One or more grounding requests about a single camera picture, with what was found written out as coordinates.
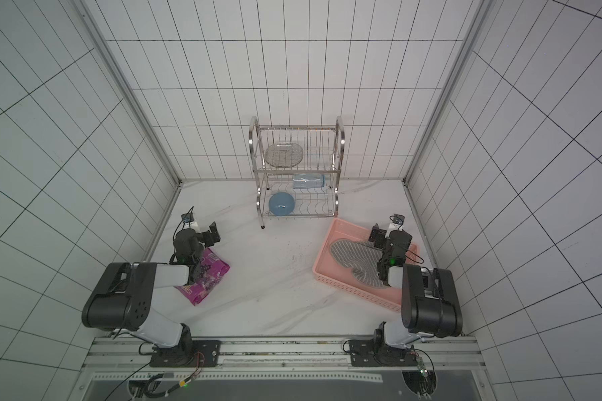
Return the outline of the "grey striped square dishcloth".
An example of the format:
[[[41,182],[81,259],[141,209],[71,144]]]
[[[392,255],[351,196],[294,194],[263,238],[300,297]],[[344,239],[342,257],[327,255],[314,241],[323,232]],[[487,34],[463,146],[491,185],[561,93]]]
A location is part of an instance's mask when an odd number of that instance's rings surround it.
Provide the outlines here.
[[[382,257],[382,250],[369,242],[338,239],[330,245],[329,251],[334,260],[348,269],[359,283],[374,288],[386,286],[377,272],[377,262]]]

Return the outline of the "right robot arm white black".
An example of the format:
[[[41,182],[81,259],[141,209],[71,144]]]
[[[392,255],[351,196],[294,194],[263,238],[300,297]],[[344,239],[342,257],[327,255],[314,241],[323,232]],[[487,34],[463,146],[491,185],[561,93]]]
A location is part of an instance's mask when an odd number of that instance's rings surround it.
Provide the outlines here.
[[[453,275],[448,270],[415,264],[419,257],[410,250],[412,235],[395,223],[383,230],[375,225],[369,242],[381,251],[376,277],[386,287],[401,290],[401,317],[383,322],[371,339],[351,339],[344,344],[354,367],[417,367],[422,372],[425,352],[414,343],[425,337],[457,337],[463,316]]]

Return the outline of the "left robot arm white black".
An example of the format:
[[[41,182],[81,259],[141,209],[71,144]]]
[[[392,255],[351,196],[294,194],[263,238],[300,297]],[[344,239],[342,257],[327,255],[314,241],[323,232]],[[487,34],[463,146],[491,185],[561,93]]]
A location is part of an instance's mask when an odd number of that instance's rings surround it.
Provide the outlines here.
[[[153,368],[217,366],[221,342],[195,340],[187,324],[170,320],[152,307],[157,289],[175,288],[193,305],[200,304],[229,272],[211,247],[221,241],[217,224],[198,232],[186,220],[172,238],[167,263],[112,262],[82,311],[85,327],[128,333],[153,346]]]

